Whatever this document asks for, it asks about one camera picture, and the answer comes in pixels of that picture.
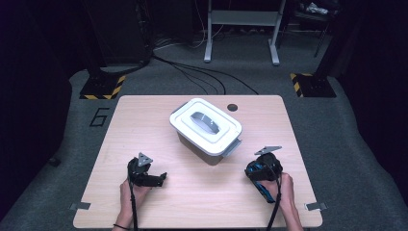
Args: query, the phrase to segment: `gray carpet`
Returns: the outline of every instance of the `gray carpet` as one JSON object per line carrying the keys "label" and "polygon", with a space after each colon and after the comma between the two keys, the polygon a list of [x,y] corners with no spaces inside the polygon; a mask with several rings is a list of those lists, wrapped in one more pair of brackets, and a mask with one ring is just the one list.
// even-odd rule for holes
{"label": "gray carpet", "polygon": [[[359,135],[353,111],[337,80],[329,77],[336,98],[299,98],[295,94],[290,73],[314,72],[329,39],[319,56],[313,58],[318,39],[289,33],[278,50],[281,64],[272,66],[268,38],[255,33],[217,40],[210,64],[203,63],[205,45],[174,45],[155,54],[173,62],[226,72],[259,94],[283,97],[317,200],[329,206],[321,212],[323,225],[314,230],[408,230],[408,209],[393,178],[376,162]],[[254,94],[229,76],[215,75],[227,94]],[[58,167],[44,166],[2,220],[0,230],[75,230],[75,211],[68,208],[81,200],[118,98],[124,94],[223,93],[217,81],[201,78],[213,86],[199,82],[204,90],[169,64],[152,60],[126,76],[116,99],[84,100],[79,99],[79,92],[88,74],[80,71],[72,76],[64,141],[55,155],[62,163]],[[105,124],[89,127],[99,108],[109,109],[100,111],[107,116]]]}

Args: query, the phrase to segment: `wooden table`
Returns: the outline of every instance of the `wooden table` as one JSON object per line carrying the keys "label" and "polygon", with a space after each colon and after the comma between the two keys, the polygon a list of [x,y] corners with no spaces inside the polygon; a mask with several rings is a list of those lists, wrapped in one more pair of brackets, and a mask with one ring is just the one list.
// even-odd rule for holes
{"label": "wooden table", "polygon": [[[179,142],[170,114],[195,98],[203,98],[242,125],[242,144],[216,166],[209,166]],[[230,112],[229,104],[238,110]],[[274,151],[294,181],[295,203],[304,227],[322,223],[319,211],[304,203],[316,202],[285,105],[276,95],[133,95],[122,96],[102,143],[82,202],[77,228],[110,228],[119,212],[119,185],[127,164],[139,152],[153,159],[150,175],[167,172],[161,188],[153,189],[138,210],[140,228],[262,228],[274,204],[264,198],[243,170],[264,146]],[[284,227],[280,212],[273,227]]]}

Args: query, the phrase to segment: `person's arm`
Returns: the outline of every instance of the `person's arm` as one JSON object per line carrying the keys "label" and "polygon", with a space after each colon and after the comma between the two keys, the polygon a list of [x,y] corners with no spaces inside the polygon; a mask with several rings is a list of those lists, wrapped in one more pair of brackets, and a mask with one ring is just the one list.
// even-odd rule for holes
{"label": "person's arm", "polygon": [[[276,181],[260,181],[259,183],[267,188],[273,198],[276,198],[278,194]],[[293,179],[285,172],[281,175],[281,194],[279,208],[282,211],[288,230],[302,231],[303,227],[300,222],[299,213],[294,205]]]}
{"label": "person's arm", "polygon": [[[133,194],[135,195],[137,209],[141,206],[142,202],[144,201],[144,198],[151,189],[152,189],[151,187],[139,187],[139,186],[133,187]],[[129,182],[125,180],[120,185],[120,212],[117,215],[117,219],[115,222],[115,225],[117,226],[114,226],[112,231],[129,230],[132,220],[133,211]]]}

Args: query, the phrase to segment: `black chair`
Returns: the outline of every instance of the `black chair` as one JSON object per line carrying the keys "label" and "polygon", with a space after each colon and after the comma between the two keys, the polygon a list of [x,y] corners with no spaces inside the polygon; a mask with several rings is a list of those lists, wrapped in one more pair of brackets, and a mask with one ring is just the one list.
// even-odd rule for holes
{"label": "black chair", "polygon": [[328,14],[307,13],[299,8],[298,2],[294,1],[289,4],[286,14],[287,17],[284,19],[285,21],[283,22],[284,26],[282,28],[278,48],[282,43],[283,36],[285,35],[285,31],[287,30],[289,22],[295,20],[300,24],[307,24],[321,30],[321,33],[319,35],[319,45],[315,53],[316,57],[319,53],[321,44],[323,43],[324,37],[326,36],[330,23],[332,22],[334,17]]}

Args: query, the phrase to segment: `container handle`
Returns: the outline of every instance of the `container handle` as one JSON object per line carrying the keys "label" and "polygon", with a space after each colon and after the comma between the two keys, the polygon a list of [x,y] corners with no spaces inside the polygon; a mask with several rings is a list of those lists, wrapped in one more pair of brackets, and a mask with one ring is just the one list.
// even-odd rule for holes
{"label": "container handle", "polygon": [[219,132],[218,125],[203,113],[195,112],[190,115],[191,120],[207,133],[215,135]]}

